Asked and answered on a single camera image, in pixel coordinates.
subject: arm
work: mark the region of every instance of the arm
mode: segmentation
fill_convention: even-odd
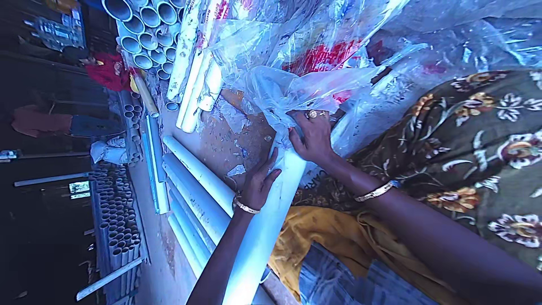
[[[333,152],[327,115],[310,120],[300,112],[293,116],[305,134],[302,142],[294,129],[290,131],[301,157],[321,166],[356,195],[383,185]],[[542,300],[542,276],[531,267],[398,189],[360,204],[375,211],[410,251],[471,301],[532,304]]]
[[[271,185],[281,172],[276,169],[267,175],[277,154],[275,148],[269,160],[263,159],[247,175],[241,203],[255,210],[260,210],[266,203]],[[235,257],[253,216],[240,208],[235,209],[234,216],[196,282],[187,305],[222,304]]]

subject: gold ring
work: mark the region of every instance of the gold ring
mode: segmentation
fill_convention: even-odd
[[[308,117],[311,118],[311,119],[315,118],[317,115],[318,114],[316,113],[316,110],[310,110],[308,112]]]

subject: red cloth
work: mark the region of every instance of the red cloth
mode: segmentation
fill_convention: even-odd
[[[128,90],[130,88],[130,74],[124,70],[122,56],[120,54],[111,55],[107,53],[94,54],[96,60],[103,62],[103,65],[86,65],[87,73],[90,78],[113,91]],[[115,64],[120,63],[120,75],[115,74]]]

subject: bangle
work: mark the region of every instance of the bangle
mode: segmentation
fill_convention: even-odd
[[[367,195],[360,196],[360,197],[356,197],[356,198],[354,198],[354,200],[358,201],[358,202],[363,202],[365,200],[378,197],[378,196],[386,193],[387,191],[389,191],[390,188],[392,188],[394,186],[397,187],[397,184],[398,184],[398,181],[390,180],[388,183],[386,183],[383,186],[375,189],[371,193],[369,193]]]
[[[240,203],[239,198],[241,198],[240,195],[237,195],[237,196],[234,197],[234,204],[236,206],[240,207],[243,211],[248,212],[250,214],[258,214],[260,212],[260,210],[258,210],[258,209],[252,209],[252,208],[249,208],[248,206]]]

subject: yellow cloth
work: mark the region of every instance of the yellow cloth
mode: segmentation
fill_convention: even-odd
[[[467,304],[368,213],[356,217],[333,209],[291,207],[269,259],[269,266],[300,301],[299,273],[312,242],[324,246],[355,276],[366,276],[373,259],[441,304]]]

